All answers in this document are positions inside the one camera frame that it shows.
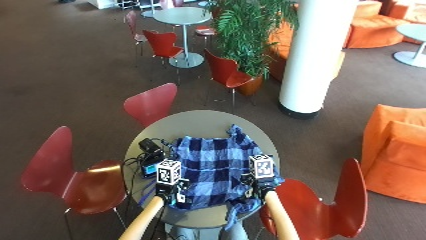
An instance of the blue plaid cloth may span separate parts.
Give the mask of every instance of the blue plaid cloth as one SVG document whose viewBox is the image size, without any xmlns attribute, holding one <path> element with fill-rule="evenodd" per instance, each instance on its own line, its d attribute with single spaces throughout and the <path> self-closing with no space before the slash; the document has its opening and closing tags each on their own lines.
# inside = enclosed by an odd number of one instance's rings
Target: blue plaid cloth
<svg viewBox="0 0 426 240">
<path fill-rule="evenodd" d="M 177 202 L 171 207 L 195 210 L 228 203 L 225 229 L 229 229 L 237 221 L 236 216 L 261 205 L 260 199 L 241 199 L 251 186 L 240 182 L 240 177 L 249 173 L 249 156 L 263 154 L 263 151 L 237 125 L 233 124 L 227 132 L 229 138 L 185 136 L 175 141 L 173 150 L 183 163 L 181 176 L 189 179 L 191 186 L 183 191 L 187 203 Z"/>
</svg>

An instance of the gray carpet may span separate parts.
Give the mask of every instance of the gray carpet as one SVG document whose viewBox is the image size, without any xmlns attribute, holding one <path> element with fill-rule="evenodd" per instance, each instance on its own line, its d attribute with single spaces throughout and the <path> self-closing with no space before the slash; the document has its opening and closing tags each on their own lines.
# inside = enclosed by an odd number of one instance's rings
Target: gray carpet
<svg viewBox="0 0 426 240">
<path fill-rule="evenodd" d="M 176 69 L 164 69 L 160 59 L 151 58 L 148 45 L 135 67 L 135 43 L 123 17 L 122 10 L 98 10 L 80 0 L 67 4 L 0 2 L 0 239 L 68 237 L 63 201 L 51 194 L 31 193 L 20 185 L 24 167 L 55 129 L 67 125 L 74 131 L 78 170 L 103 159 L 123 159 L 143 129 L 123 110 L 124 100 L 176 80 Z M 172 30 L 154 19 L 139 18 L 138 24 L 139 29 Z M 180 45 L 181 29 L 176 32 Z M 204 40 L 191 42 L 201 53 Z M 280 112 L 281 85 L 273 79 L 259 92 L 257 106 L 237 96 L 235 114 L 273 140 L 283 176 L 303 180 L 328 202 L 344 160 L 361 158 L 363 131 L 375 106 L 426 107 L 426 69 L 392 57 L 396 51 L 417 48 L 400 43 L 345 50 L 340 75 L 313 120 L 296 120 Z M 172 113 L 193 109 L 231 112 L 229 102 L 203 104 L 208 77 L 207 64 L 181 70 Z M 212 88 L 216 96 L 229 97 L 221 86 Z M 126 204 L 120 211 L 124 214 Z M 131 204 L 128 221 L 139 212 Z M 118 239 L 123 233 L 112 212 L 94 216 L 71 213 L 70 217 L 75 239 Z M 261 229 L 257 214 L 244 224 L 255 238 Z M 368 221 L 357 239 L 422 240 L 425 234 L 426 206 L 369 192 Z M 260 239 L 273 238 L 264 232 Z"/>
</svg>

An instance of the brown plant pot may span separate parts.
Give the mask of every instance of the brown plant pot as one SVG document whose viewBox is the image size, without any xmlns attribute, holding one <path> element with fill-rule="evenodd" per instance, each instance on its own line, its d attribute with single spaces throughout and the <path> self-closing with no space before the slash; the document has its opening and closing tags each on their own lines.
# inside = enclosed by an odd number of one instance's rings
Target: brown plant pot
<svg viewBox="0 0 426 240">
<path fill-rule="evenodd" d="M 236 88 L 237 92 L 241 93 L 244 96 L 252 96 L 261 88 L 263 81 L 263 75 L 253 77 L 248 83 Z"/>
</svg>

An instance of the red chair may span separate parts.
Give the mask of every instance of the red chair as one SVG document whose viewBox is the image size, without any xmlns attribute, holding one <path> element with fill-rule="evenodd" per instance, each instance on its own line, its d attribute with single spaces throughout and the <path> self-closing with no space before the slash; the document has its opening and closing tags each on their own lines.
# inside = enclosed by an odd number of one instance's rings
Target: red chair
<svg viewBox="0 0 426 240">
<path fill-rule="evenodd" d="M 209 26 L 197 26 L 196 27 L 196 36 L 204 38 L 204 47 L 208 47 L 208 37 L 211 38 L 211 45 L 212 45 L 212 37 L 216 35 L 216 29 Z"/>
<path fill-rule="evenodd" d="M 154 57 L 159 56 L 163 60 L 163 66 L 164 64 L 164 58 L 173 58 L 175 64 L 177 66 L 177 55 L 184 52 L 184 48 L 176 47 L 176 34 L 175 33 L 156 33 L 154 31 L 143 30 L 144 35 L 148 39 L 150 45 L 152 47 L 152 50 L 155 52 Z M 180 77 L 179 77 L 179 67 L 176 67 L 177 72 L 177 85 L 180 85 Z"/>
<path fill-rule="evenodd" d="M 116 209 L 127 196 L 122 162 L 104 160 L 87 171 L 76 172 L 68 127 L 58 128 L 43 144 L 22 175 L 22 184 L 30 191 L 54 193 L 66 201 L 68 209 L 64 217 L 71 238 L 67 218 L 70 210 L 80 214 L 95 214 L 114 209 L 126 228 Z"/>
<path fill-rule="evenodd" d="M 345 161 L 332 204 L 325 204 L 299 180 L 287 179 L 276 190 L 301 240 L 359 235 L 367 220 L 368 193 L 356 159 Z M 277 236 L 267 205 L 260 210 L 260 217 L 268 231 Z"/>
<path fill-rule="evenodd" d="M 236 105 L 236 90 L 245 96 L 251 96 L 256 93 L 261 86 L 263 80 L 252 78 L 244 72 L 239 71 L 239 64 L 235 60 L 220 58 L 215 56 L 208 49 L 204 49 L 204 55 L 209 63 L 212 80 L 223 84 L 228 89 L 232 89 L 232 112 L 235 111 Z M 251 84 L 249 91 L 245 91 L 245 85 Z M 205 98 L 205 104 L 209 98 L 209 89 Z"/>
<path fill-rule="evenodd" d="M 136 32 L 136 13 L 132 10 L 127 15 L 126 15 L 126 21 L 130 25 L 131 28 L 131 33 L 132 37 L 135 39 L 135 66 L 138 67 L 138 45 L 140 43 L 146 43 L 148 41 L 147 37 L 144 34 Z M 144 55 L 144 46 L 142 45 L 142 55 Z"/>
<path fill-rule="evenodd" d="M 130 97 L 124 102 L 124 110 L 144 127 L 148 127 L 169 115 L 176 94 L 176 84 L 167 83 Z"/>
</svg>

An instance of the black device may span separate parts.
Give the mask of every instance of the black device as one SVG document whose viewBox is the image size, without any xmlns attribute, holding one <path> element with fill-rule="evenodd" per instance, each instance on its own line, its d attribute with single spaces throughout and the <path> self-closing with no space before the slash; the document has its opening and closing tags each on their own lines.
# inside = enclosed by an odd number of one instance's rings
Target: black device
<svg viewBox="0 0 426 240">
<path fill-rule="evenodd" d="M 164 151 L 150 138 L 140 141 L 139 147 L 146 153 L 140 161 L 140 167 L 143 178 L 147 178 L 158 173 L 158 164 L 164 160 Z"/>
</svg>

